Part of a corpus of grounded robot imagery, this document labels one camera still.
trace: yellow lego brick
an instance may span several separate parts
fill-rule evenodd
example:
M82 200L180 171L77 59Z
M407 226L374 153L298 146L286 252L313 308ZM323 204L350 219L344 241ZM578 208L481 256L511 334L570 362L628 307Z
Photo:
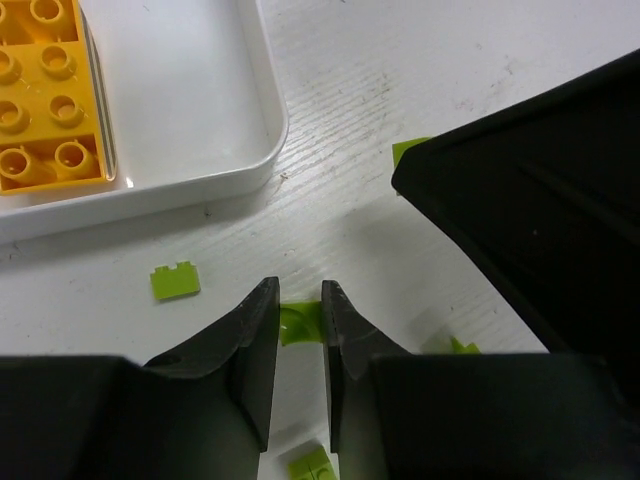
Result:
M78 0L0 0L0 194L113 179L101 82Z

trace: green lego tile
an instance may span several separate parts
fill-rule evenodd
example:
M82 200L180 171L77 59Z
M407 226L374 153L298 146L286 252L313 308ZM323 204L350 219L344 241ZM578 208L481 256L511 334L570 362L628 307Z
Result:
M320 302L285 303L280 305L280 342L322 343L322 305Z
M191 262L180 262L176 268L157 267L151 274L151 288L156 300L191 295L200 291L198 271Z
M418 145L420 143L426 142L427 140L431 140L432 137L422 137L416 138L413 140L408 140L406 142L395 143L391 146L391 150L393 152L393 168L394 170L398 167L400 163L400 159L404 152L409 150L411 147Z
M289 464L290 480L337 480L323 447Z
M481 353L475 343L470 343L465 347L456 337L451 337L451 347L453 348L453 353Z

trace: small green block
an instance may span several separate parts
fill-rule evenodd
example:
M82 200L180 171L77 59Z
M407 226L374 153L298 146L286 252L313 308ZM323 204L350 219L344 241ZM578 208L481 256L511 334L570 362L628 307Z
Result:
M323 447L289 464L290 480L337 480Z
M180 262L176 268L157 267L151 274L151 288L156 300L191 295L200 291L198 271L191 262Z
M451 337L451 347L453 348L453 353L459 353L459 354L481 353L480 349L475 343L470 343L465 347L462 343L460 343L460 341L456 337Z
M285 303L280 305L280 342L322 343L322 304L320 302Z
M411 147L426 142L427 140L431 140L431 138L432 137L422 137L393 144L391 146L391 150L393 152L393 168L398 168L398 164L400 163L400 159L402 158L402 155L404 155L404 152L409 150Z

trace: green lego piece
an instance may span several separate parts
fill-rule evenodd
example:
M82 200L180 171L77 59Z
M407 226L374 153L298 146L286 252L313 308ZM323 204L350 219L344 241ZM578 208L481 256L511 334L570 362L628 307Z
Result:
M174 269L158 267L151 274L151 288L156 300L196 294L200 291L198 271L191 262L180 262Z
M286 303L280 305L280 342L322 343L322 304L320 302Z
M406 142L395 143L391 146L391 150L393 152L393 168L394 170L398 167L400 163L400 159L404 152L409 150L411 147L418 145L420 143L426 142L427 140L431 140L432 137L422 137L416 138L414 140L408 140Z
M337 480L323 447L289 464L290 480Z
M289 464L290 480L314 480L304 457Z
M453 348L453 353L481 353L480 349L475 343L470 343L465 347L456 337L451 337L451 347Z

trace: white table surface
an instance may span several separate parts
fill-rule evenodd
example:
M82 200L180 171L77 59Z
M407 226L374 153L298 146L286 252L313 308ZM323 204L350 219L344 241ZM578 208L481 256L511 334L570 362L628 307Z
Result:
M291 115L264 189L0 247L2 354L145 362L232 309L265 276L282 300L338 280L411 351L540 342L465 255L390 186L392 143L437 135L640 46L637 0L263 0ZM200 295L154 302L158 265L195 263ZM327 440L319 345L281 349L260 479Z

